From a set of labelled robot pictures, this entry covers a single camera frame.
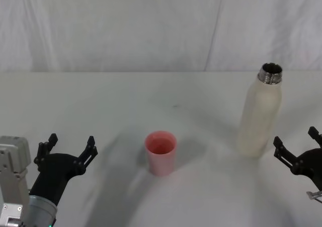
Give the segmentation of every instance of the plastic cup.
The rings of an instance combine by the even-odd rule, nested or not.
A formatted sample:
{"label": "plastic cup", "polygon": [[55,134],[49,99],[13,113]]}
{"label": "plastic cup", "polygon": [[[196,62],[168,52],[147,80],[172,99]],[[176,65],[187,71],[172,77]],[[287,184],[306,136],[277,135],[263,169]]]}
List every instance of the plastic cup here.
{"label": "plastic cup", "polygon": [[156,176],[166,176],[175,169],[177,140],[167,131],[155,131],[145,139],[145,150],[150,171]]}

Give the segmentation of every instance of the white backdrop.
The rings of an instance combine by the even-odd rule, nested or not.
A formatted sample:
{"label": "white backdrop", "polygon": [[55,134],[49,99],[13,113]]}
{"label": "white backdrop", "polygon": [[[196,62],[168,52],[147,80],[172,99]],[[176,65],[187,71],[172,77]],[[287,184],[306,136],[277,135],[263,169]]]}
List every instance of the white backdrop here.
{"label": "white backdrop", "polygon": [[0,71],[322,68],[322,0],[0,0]]}

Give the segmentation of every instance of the white table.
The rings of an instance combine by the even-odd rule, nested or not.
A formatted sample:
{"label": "white table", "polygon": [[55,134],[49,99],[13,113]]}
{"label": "white table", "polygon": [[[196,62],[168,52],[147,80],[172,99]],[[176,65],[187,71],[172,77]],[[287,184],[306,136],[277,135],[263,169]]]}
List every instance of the white table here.
{"label": "white table", "polygon": [[[243,159],[234,137],[255,72],[0,74],[0,134],[38,142],[58,135],[53,153],[79,155],[89,135],[98,148],[87,172],[70,180],[56,227],[321,226],[317,188],[273,157]],[[274,134],[295,155],[317,147],[322,131],[322,72],[285,72]],[[143,141],[173,132],[178,169],[147,170]],[[28,185],[38,173],[29,167]]]}

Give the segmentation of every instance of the metal bottle neck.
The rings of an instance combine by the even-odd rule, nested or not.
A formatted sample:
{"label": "metal bottle neck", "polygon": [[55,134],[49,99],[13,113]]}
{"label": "metal bottle neck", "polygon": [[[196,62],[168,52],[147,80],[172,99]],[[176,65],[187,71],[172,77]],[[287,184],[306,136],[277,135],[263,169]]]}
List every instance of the metal bottle neck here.
{"label": "metal bottle neck", "polygon": [[282,67],[276,63],[265,63],[257,77],[265,84],[275,85],[282,81]]}

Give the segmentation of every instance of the white bottle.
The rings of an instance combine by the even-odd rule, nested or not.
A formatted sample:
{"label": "white bottle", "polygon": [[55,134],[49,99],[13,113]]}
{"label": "white bottle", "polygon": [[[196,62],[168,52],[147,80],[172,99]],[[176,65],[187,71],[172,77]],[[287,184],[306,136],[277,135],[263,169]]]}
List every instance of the white bottle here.
{"label": "white bottle", "polygon": [[282,68],[265,63],[249,88],[237,136],[237,149],[246,157],[259,157],[270,137],[281,105]]}

